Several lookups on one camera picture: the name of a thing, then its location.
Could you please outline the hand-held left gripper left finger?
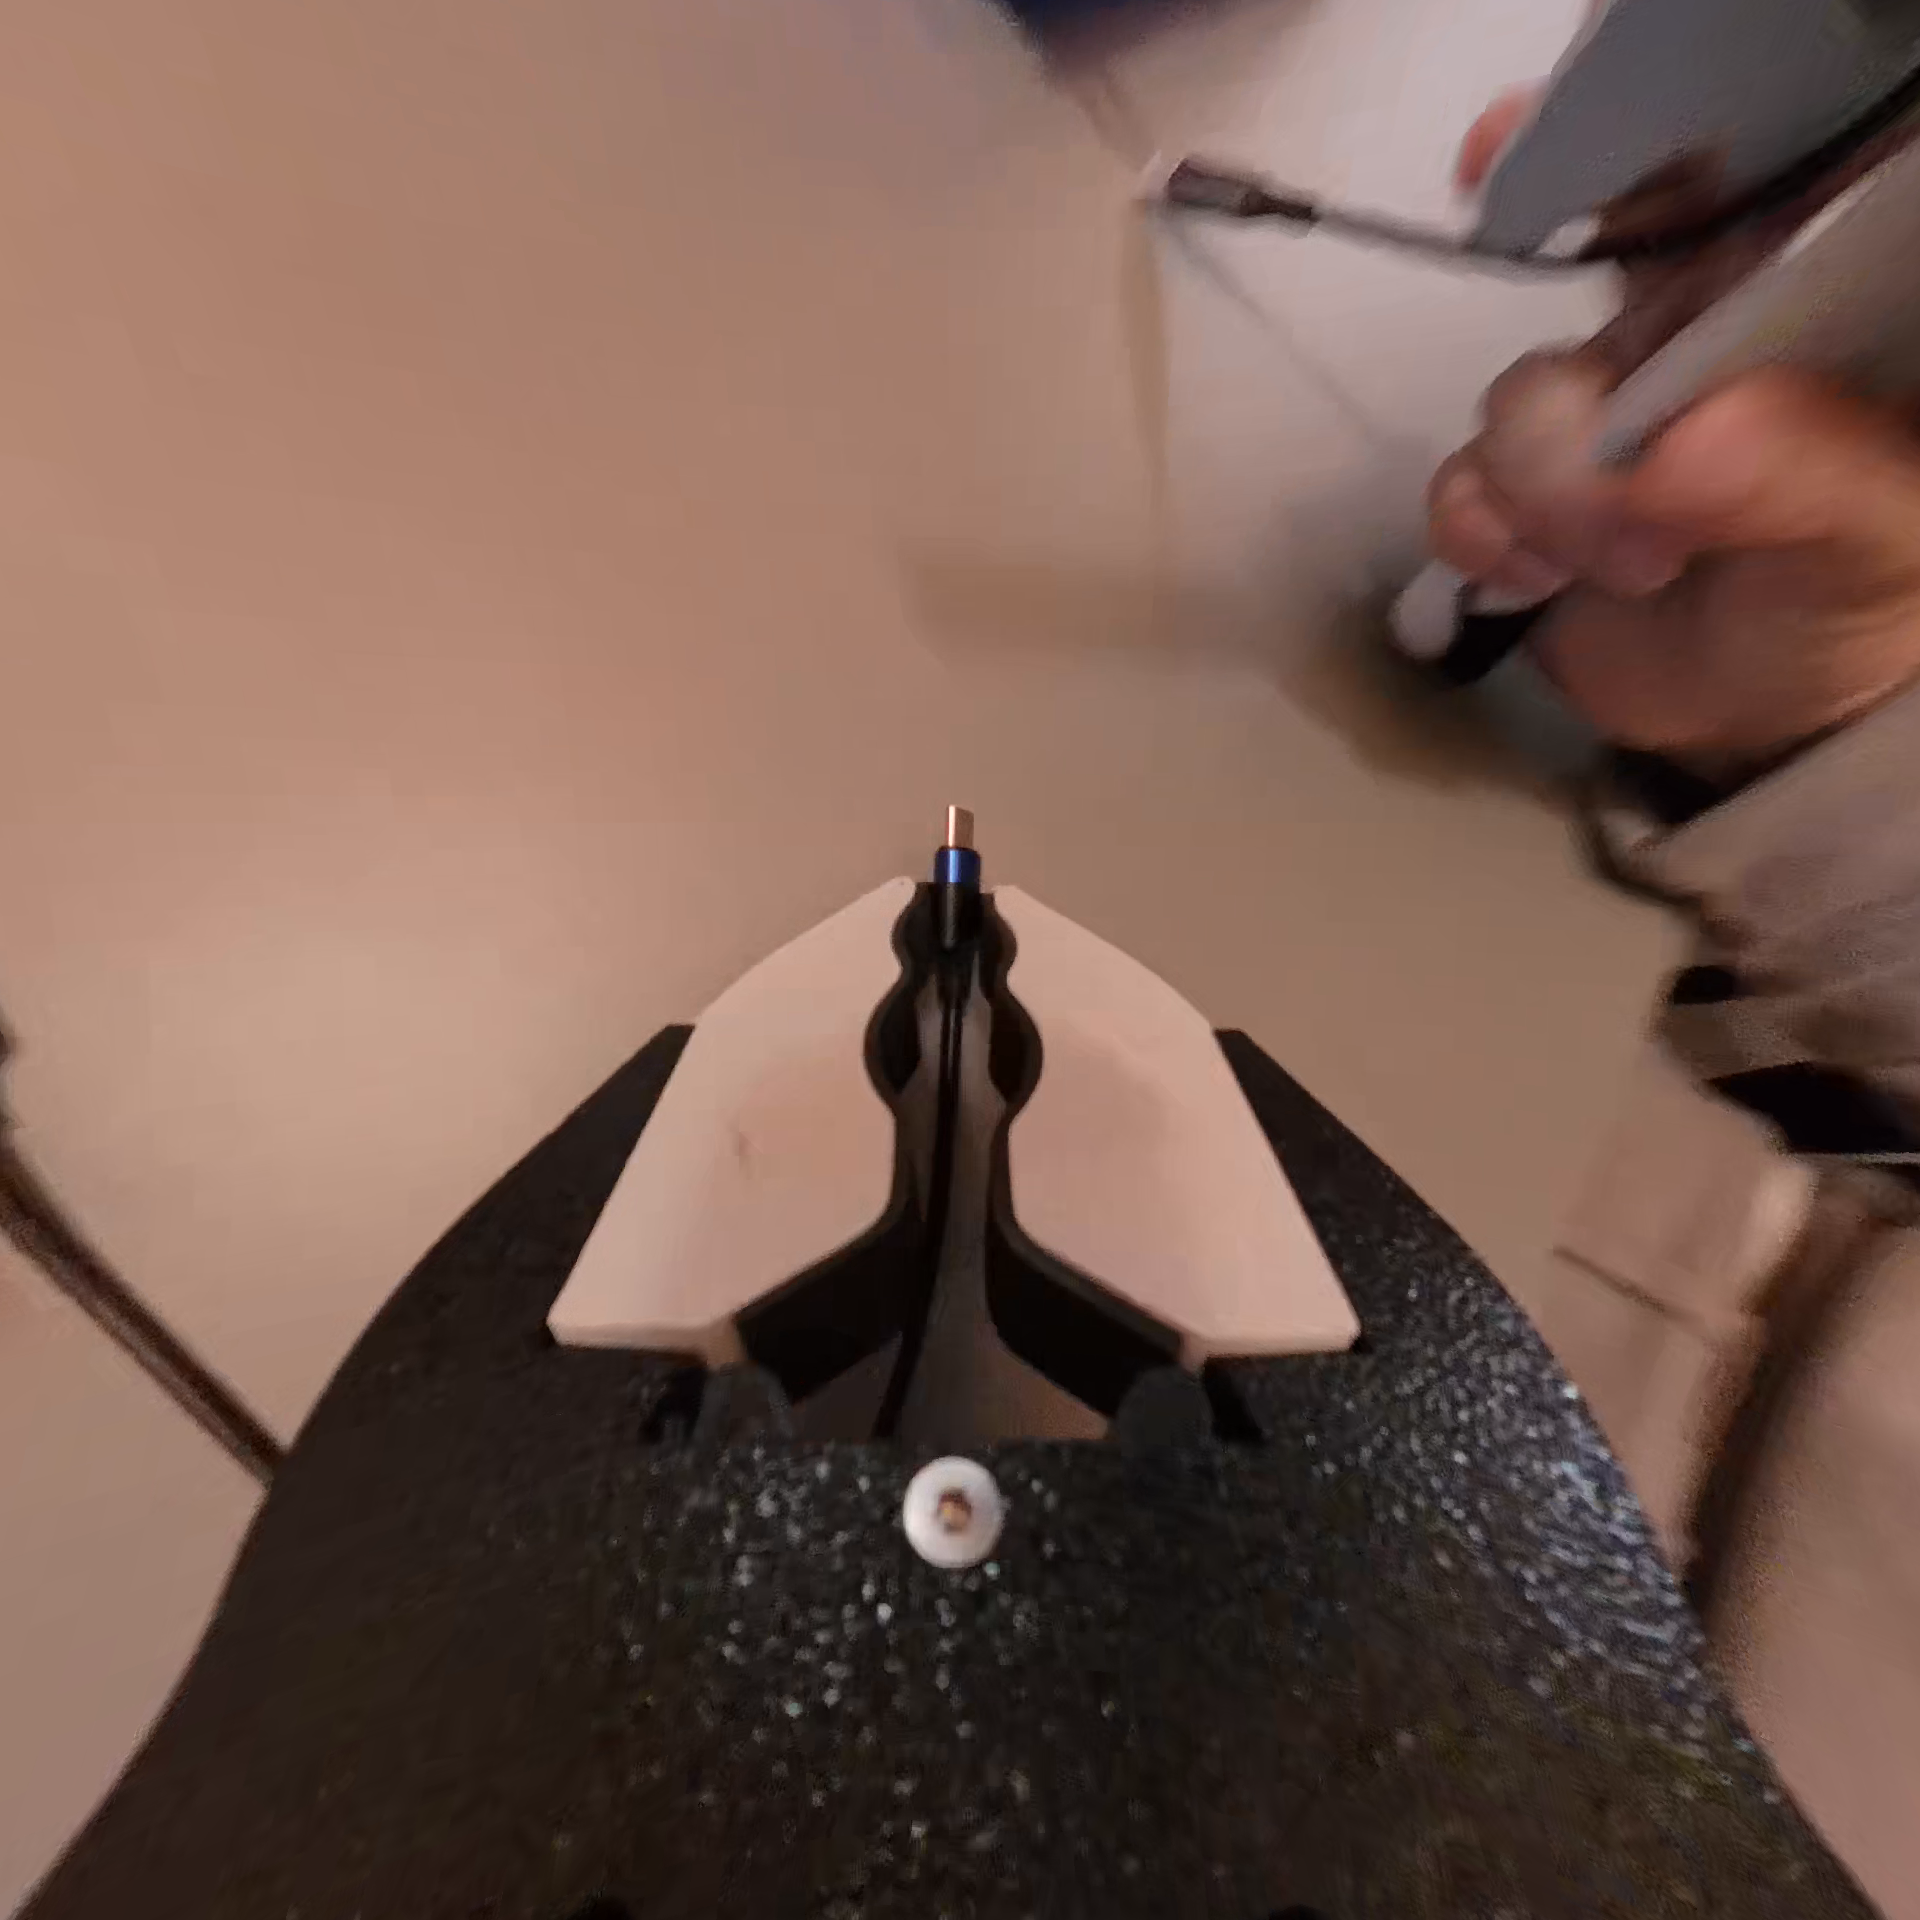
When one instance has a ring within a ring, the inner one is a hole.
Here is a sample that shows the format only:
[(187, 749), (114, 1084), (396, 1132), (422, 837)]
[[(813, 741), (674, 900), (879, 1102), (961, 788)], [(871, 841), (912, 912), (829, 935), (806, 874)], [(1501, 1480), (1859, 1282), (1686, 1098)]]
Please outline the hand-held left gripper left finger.
[(752, 1365), (804, 1403), (899, 1337), (926, 1253), (926, 888), (894, 878), (695, 1022), (549, 1313), (564, 1347)]

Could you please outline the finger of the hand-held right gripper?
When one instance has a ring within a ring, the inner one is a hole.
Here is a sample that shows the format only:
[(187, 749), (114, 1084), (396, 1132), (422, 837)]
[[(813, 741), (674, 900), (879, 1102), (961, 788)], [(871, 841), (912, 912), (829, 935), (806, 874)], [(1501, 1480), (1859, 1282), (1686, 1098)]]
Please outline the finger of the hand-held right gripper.
[(1613, 3), (1480, 188), (1476, 242), (1543, 253), (1572, 223), (1693, 169), (1710, 210), (1798, 191), (1917, 103), (1915, 3)]

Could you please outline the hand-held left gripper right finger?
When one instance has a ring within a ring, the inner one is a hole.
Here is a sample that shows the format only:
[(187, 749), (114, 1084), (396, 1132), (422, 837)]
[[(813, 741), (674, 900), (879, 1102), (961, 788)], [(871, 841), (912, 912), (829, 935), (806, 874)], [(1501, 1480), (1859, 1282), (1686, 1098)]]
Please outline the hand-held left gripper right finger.
[(1346, 1356), (1361, 1321), (1221, 1038), (1143, 962), (1003, 883), (984, 908), (984, 1296), (1091, 1417), (1142, 1379)]

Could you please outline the person's right forearm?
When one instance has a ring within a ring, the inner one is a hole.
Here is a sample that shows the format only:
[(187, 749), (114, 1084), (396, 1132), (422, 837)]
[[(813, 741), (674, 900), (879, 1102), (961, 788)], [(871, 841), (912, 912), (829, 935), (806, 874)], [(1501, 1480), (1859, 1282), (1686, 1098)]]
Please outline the person's right forearm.
[(1693, 962), (1727, 981), (1664, 1016), (1695, 1080), (1833, 1069), (1917, 1108), (1915, 685), (1682, 825), (1618, 815), (1613, 849), (1691, 915)]

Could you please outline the person's right hand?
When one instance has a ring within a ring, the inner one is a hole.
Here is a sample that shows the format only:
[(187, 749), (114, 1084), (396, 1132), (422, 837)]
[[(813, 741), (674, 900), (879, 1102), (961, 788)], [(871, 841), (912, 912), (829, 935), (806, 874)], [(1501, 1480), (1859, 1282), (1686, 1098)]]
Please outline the person's right hand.
[(1616, 748), (1730, 776), (1911, 685), (1917, 395), (1770, 369), (1611, 469), (1594, 449), (1616, 382), (1594, 346), (1524, 357), (1428, 487), (1435, 562), (1553, 602), (1527, 646), (1572, 712)]

